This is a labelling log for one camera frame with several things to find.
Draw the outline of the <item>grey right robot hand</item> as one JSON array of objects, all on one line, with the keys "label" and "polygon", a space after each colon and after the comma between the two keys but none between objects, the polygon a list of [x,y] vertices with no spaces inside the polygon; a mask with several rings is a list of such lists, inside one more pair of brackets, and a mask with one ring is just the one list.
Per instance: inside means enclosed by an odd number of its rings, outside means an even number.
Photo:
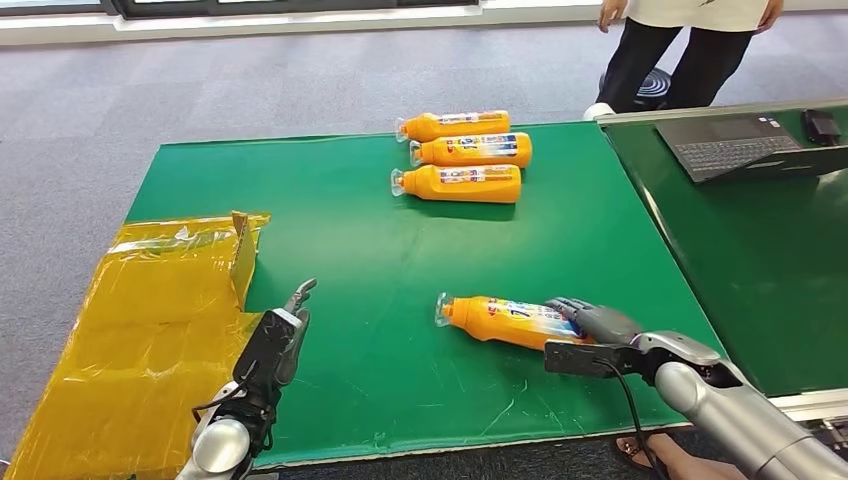
[{"label": "grey right robot hand", "polygon": [[597,343],[627,345],[643,332],[637,322],[610,307],[566,297],[549,299],[544,305],[558,311]]}]

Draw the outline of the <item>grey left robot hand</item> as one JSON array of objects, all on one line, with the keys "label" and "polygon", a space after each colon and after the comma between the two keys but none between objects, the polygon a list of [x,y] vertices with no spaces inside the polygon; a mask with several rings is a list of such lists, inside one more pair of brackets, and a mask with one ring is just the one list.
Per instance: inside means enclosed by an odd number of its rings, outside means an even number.
[{"label": "grey left robot hand", "polygon": [[288,386],[294,379],[300,350],[310,322],[310,312],[304,303],[310,298],[311,290],[317,284],[316,278],[306,280],[294,290],[282,308],[274,309],[274,312],[293,328],[275,373],[275,381],[281,387]]}]

